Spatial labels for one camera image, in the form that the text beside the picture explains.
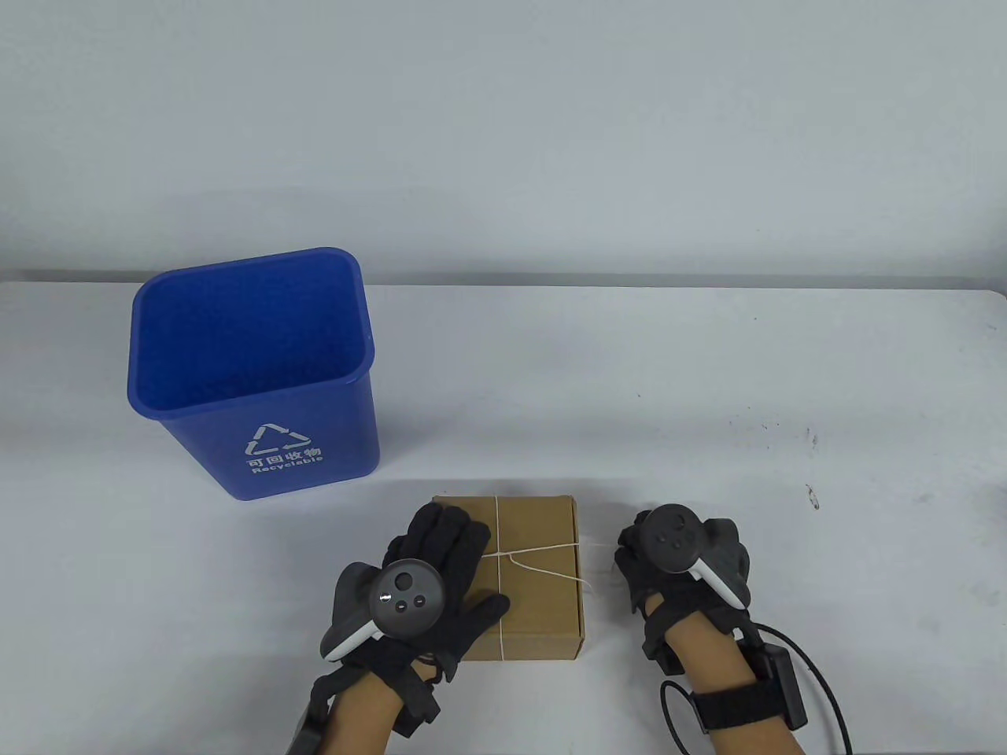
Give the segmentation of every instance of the blue recycling bin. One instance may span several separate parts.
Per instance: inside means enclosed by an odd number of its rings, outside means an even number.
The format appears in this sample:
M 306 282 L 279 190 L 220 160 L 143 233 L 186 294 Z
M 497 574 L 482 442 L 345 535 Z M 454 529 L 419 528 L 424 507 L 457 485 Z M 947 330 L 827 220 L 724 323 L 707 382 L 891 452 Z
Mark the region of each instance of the blue recycling bin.
M 374 355 L 347 252 L 175 270 L 133 301 L 129 402 L 233 496 L 262 498 L 378 466 Z

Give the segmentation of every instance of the bin rim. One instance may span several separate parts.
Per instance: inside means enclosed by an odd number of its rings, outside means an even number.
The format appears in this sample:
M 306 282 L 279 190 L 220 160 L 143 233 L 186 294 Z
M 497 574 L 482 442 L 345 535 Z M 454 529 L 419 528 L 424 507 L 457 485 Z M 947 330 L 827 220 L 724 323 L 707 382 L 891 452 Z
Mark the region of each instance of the bin rim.
M 251 396 L 236 396 L 231 399 L 222 399 L 221 401 L 204 402 L 202 404 L 193 404 L 188 407 L 179 407 L 178 409 L 154 409 L 148 407 L 137 394 L 137 366 L 136 366 L 136 355 L 138 353 L 138 344 L 140 340 L 140 311 L 143 306 L 143 299 L 147 295 L 147 292 L 158 282 L 165 280 L 167 278 L 175 278 L 178 276 L 192 275 L 196 273 L 203 273 L 207 270 L 213 270 L 215 268 L 226 268 L 237 264 L 242 265 L 262 265 L 267 262 L 275 261 L 280 257 L 292 257 L 292 256 L 326 256 L 326 257 L 338 257 L 349 264 L 350 271 L 353 278 L 353 289 L 356 292 L 356 305 L 361 316 L 361 326 L 364 329 L 364 358 L 361 360 L 359 365 L 351 372 L 344 374 L 341 378 L 333 378 L 327 381 L 317 381 L 315 383 L 305 383 L 300 386 L 291 386 L 290 388 L 278 388 L 273 391 L 263 391 L 262 393 L 253 394 Z M 314 249 L 304 249 L 298 250 L 296 252 L 282 252 L 275 255 L 263 255 L 262 257 L 252 257 L 243 260 L 229 260 L 228 262 L 218 262 L 211 263 L 209 265 L 195 265 L 190 268 L 179 268 L 178 270 L 168 270 L 164 273 L 159 273 L 153 278 L 144 283 L 140 289 L 136 292 L 133 297 L 132 306 L 132 321 L 130 324 L 130 339 L 129 339 L 129 374 L 127 378 L 127 388 L 126 395 L 129 400 L 130 406 L 133 410 L 139 414 L 141 417 L 146 417 L 149 420 L 157 420 L 158 422 L 165 422 L 168 420 L 177 420 L 185 417 L 190 417 L 192 415 L 201 415 L 208 412 L 218 412 L 227 409 L 238 409 L 240 407 L 253 406 L 255 404 L 260 404 L 263 401 L 272 398 L 283 398 L 291 396 L 294 394 L 301 393 L 306 390 L 323 388 L 323 387 L 333 387 L 333 386 L 348 386 L 356 383 L 362 378 L 367 376 L 368 372 L 371 371 L 371 367 L 374 365 L 375 360 L 375 341 L 374 333 L 371 330 L 371 318 L 368 315 L 368 305 L 367 299 L 365 298 L 364 292 L 364 276 L 361 273 L 361 265 L 356 261 L 356 258 L 345 250 L 337 249 L 335 247 L 316 247 Z

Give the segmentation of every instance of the recycling symbol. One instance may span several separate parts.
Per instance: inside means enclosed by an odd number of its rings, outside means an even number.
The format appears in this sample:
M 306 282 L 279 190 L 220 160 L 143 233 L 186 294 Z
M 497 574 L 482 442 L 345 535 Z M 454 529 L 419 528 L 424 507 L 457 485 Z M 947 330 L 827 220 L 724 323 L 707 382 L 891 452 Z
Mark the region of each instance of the recycling symbol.
M 266 434 L 267 430 L 273 430 L 277 433 L 280 433 L 281 435 L 287 436 L 287 439 L 290 440 L 290 443 L 287 443 L 284 446 L 276 445 L 272 448 L 259 448 L 259 441 L 262 440 L 262 437 Z M 267 444 L 270 442 L 279 443 L 280 441 L 279 440 L 266 441 Z M 295 433 L 293 430 L 290 430 L 288 428 L 280 427 L 279 425 L 274 425 L 271 422 L 267 422 L 265 425 L 259 426 L 259 429 L 255 431 L 255 435 L 252 436 L 252 440 L 250 440 L 249 444 L 245 446 L 245 455 L 262 456 L 263 454 L 276 453 L 280 449 L 283 449 L 284 451 L 289 451 L 292 448 L 300 448 L 301 446 L 306 446 L 310 442 L 311 439 L 308 438 L 307 436 L 301 435 L 300 433 Z

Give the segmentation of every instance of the white string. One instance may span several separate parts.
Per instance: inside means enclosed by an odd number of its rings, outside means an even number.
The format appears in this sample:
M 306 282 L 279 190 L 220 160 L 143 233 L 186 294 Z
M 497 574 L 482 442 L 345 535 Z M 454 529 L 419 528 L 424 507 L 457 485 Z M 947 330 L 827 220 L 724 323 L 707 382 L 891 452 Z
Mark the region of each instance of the white string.
M 500 550 L 500 499 L 498 496 L 493 496 L 493 504 L 496 509 L 496 552 L 482 554 L 483 559 L 496 559 L 496 592 L 503 592 L 503 582 L 502 575 L 500 574 L 500 557 L 507 556 L 508 561 L 517 567 L 522 569 L 527 569 L 530 572 L 538 572 L 539 574 L 549 574 L 553 577 L 559 577 L 565 580 L 573 580 L 574 582 L 580 582 L 585 585 L 591 594 L 594 594 L 594 587 L 586 579 L 582 577 L 574 577 L 570 574 L 562 574 L 560 572 L 552 572 L 548 569 L 539 569 L 538 567 L 529 566 L 528 564 L 523 564 L 514 557 L 523 553 L 535 553 L 536 551 L 553 551 L 557 548 L 580 548 L 581 546 L 594 546 L 595 548 L 607 548 L 615 549 L 618 546 L 611 546 L 607 543 L 560 543 L 555 546 L 541 546 L 540 548 L 521 548 L 516 551 L 501 551 Z M 503 620 L 500 619 L 499 626 L 499 641 L 500 641 L 500 660 L 503 660 Z
M 498 496 L 493 496 L 493 507 L 496 509 L 496 552 L 499 553 L 500 550 L 500 499 Z M 503 578 L 500 575 L 500 560 L 496 559 L 496 592 L 499 594 L 503 593 Z M 503 617 L 500 616 L 500 620 L 497 623 L 499 627 L 499 637 L 500 637 L 500 660 L 503 660 Z

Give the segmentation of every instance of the wrist strap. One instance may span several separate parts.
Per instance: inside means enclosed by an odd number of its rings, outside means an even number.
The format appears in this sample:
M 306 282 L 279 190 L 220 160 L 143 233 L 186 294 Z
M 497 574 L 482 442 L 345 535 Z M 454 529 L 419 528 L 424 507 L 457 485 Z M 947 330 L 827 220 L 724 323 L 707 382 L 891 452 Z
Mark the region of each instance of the wrist strap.
M 786 705 L 771 680 L 706 695 L 693 693 L 689 697 L 704 732 L 733 729 L 786 713 Z
M 719 597 L 700 604 L 691 603 L 688 607 L 680 601 L 666 598 L 643 622 L 643 654 L 651 660 L 657 660 L 666 676 L 679 676 L 685 673 L 685 669 L 679 656 L 665 641 L 665 633 L 697 611 L 706 616 L 721 634 L 730 634 L 735 628 L 740 628 L 753 645 L 762 644 L 748 612 L 731 608 Z
M 287 755 L 314 755 L 318 751 L 328 725 L 328 701 L 348 690 L 367 672 L 367 668 L 344 665 L 315 680 L 307 708 L 287 748 Z
M 433 691 L 427 687 L 427 683 L 421 680 L 412 667 L 407 668 L 405 672 L 394 680 L 383 678 L 382 682 L 391 687 L 395 694 L 402 698 L 403 711 L 417 719 L 417 726 L 423 722 L 429 724 L 440 713 L 440 706 L 434 700 Z

